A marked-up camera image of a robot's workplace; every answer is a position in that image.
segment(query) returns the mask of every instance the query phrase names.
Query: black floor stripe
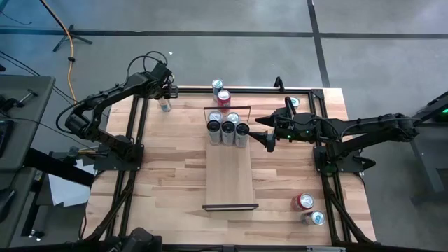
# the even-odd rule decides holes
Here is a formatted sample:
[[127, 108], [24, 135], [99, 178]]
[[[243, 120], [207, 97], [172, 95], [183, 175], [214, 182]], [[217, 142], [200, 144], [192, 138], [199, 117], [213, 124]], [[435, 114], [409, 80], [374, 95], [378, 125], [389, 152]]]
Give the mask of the black floor stripe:
[[[273, 38], [311, 38], [312, 32], [275, 31], [100, 31], [76, 29], [78, 36], [224, 36], [224, 37], [273, 37]], [[65, 35], [58, 29], [0, 29], [0, 34], [27, 35]]]
[[448, 34], [320, 33], [326, 39], [448, 39]]
[[309, 19], [311, 20], [311, 28], [313, 29], [314, 45], [316, 46], [317, 64], [321, 72], [322, 86], [324, 88], [330, 87], [330, 80], [328, 79], [327, 66], [325, 64], [325, 57], [323, 56], [321, 35], [319, 34], [319, 26], [317, 25], [316, 11], [314, 10], [313, 0], [307, 0]]
[[[9, 29], [0, 28], [0, 34], [22, 35], [64, 35], [59, 29]], [[235, 37], [284, 37], [312, 38], [314, 32], [282, 31], [108, 31], [77, 29], [73, 34], [79, 36], [235, 36]], [[321, 39], [448, 39], [448, 34], [370, 34], [318, 32]]]

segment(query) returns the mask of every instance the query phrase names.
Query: orange cable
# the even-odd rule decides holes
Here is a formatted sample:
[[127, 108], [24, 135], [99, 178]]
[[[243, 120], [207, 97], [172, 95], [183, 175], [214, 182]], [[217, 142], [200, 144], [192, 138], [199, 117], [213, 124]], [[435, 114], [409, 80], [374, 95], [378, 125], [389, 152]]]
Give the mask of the orange cable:
[[[62, 28], [64, 29], [67, 37], [70, 40], [70, 57], [73, 58], [74, 55], [74, 46], [73, 46], [73, 40], [71, 39], [70, 36], [70, 32], [69, 30], [65, 27], [64, 23], [61, 21], [61, 19], [56, 15], [56, 13], [49, 7], [49, 5], [45, 2], [45, 0], [42, 0], [42, 3], [45, 4], [45, 6], [48, 8], [48, 10], [50, 10], [50, 12], [56, 17], [56, 19], [59, 21], [59, 23], [62, 25]], [[67, 81], [69, 82], [69, 88], [70, 88], [70, 92], [71, 92], [71, 96], [73, 97], [73, 102], [76, 103], [76, 97], [75, 97], [75, 92], [73, 91], [73, 87], [71, 86], [71, 69], [73, 67], [73, 62], [70, 61], [70, 66], [69, 66], [69, 72], [67, 74]]]

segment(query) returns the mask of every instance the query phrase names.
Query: red can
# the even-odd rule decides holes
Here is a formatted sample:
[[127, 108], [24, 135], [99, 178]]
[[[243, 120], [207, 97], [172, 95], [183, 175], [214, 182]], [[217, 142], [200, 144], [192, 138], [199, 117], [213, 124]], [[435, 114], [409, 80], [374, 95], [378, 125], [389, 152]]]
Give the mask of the red can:
[[[230, 106], [230, 93], [227, 90], [221, 90], [218, 93], [218, 106]], [[229, 111], [228, 109], [221, 109], [222, 112]]]
[[291, 200], [291, 208], [295, 211], [310, 210], [313, 206], [313, 196], [308, 193], [300, 193]]

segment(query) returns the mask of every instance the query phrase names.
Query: white paper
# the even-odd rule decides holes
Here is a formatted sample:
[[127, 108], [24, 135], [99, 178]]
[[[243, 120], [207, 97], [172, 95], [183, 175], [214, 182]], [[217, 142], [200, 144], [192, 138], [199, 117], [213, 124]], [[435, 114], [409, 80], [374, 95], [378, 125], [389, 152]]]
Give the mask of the white paper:
[[[86, 172], [94, 174], [93, 164], [83, 165], [83, 160], [76, 161], [76, 167]], [[64, 203], [64, 207], [86, 203], [90, 196], [90, 187], [48, 175], [53, 205]]]

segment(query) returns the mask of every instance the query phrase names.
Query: can lid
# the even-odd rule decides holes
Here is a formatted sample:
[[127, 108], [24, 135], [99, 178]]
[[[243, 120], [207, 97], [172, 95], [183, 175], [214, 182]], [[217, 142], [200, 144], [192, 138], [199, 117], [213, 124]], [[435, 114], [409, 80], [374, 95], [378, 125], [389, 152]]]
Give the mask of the can lid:
[[223, 131], [225, 133], [232, 133], [235, 130], [235, 124], [233, 122], [230, 121], [225, 121], [223, 123]]
[[291, 99], [291, 101], [293, 103], [293, 106], [295, 108], [297, 108], [299, 106], [299, 104], [300, 104], [300, 100], [297, 97], [290, 97], [290, 99]]
[[217, 132], [221, 128], [221, 124], [217, 120], [211, 120], [207, 123], [207, 129], [211, 132]]
[[314, 199], [311, 195], [309, 195], [308, 193], [304, 193], [300, 196], [300, 204], [302, 205], [302, 207], [306, 208], [306, 209], [310, 209], [313, 207], [314, 205]]
[[249, 133], [249, 126], [246, 123], [240, 123], [237, 126], [238, 135], [247, 135]]
[[232, 121], [232, 122], [238, 122], [239, 121], [239, 115], [238, 113], [235, 112], [231, 112], [227, 115], [227, 120]]
[[223, 117], [223, 115], [221, 114], [221, 112], [219, 111], [212, 111], [209, 114], [209, 120], [221, 120], [221, 118]]
[[218, 98], [219, 98], [219, 99], [223, 99], [223, 100], [229, 99], [229, 98], [230, 98], [230, 93], [229, 93], [229, 91], [227, 91], [227, 90], [221, 90], [221, 91], [219, 91], [219, 93], [218, 93]]
[[214, 80], [214, 81], [211, 83], [211, 85], [212, 85], [214, 88], [221, 88], [221, 87], [223, 86], [223, 81], [222, 81], [222, 80], [219, 80], [219, 79], [216, 79], [216, 80]]
[[323, 225], [325, 223], [325, 216], [321, 211], [314, 211], [311, 213], [311, 219], [317, 225]]

